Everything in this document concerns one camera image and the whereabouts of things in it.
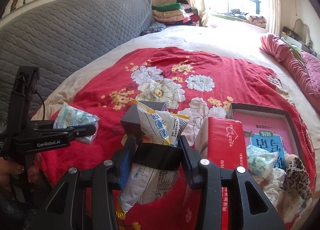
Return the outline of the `person's hand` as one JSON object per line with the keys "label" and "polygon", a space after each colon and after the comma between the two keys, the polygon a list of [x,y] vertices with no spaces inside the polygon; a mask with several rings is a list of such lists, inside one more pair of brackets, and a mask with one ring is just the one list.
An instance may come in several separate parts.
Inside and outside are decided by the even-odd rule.
{"label": "person's hand", "polygon": [[[35,154],[33,165],[28,168],[28,181],[34,183],[38,180],[40,172],[38,163],[41,161],[41,155]],[[1,157],[0,161],[1,190],[9,190],[10,176],[20,175],[25,171],[24,166],[13,160],[5,160]]]}

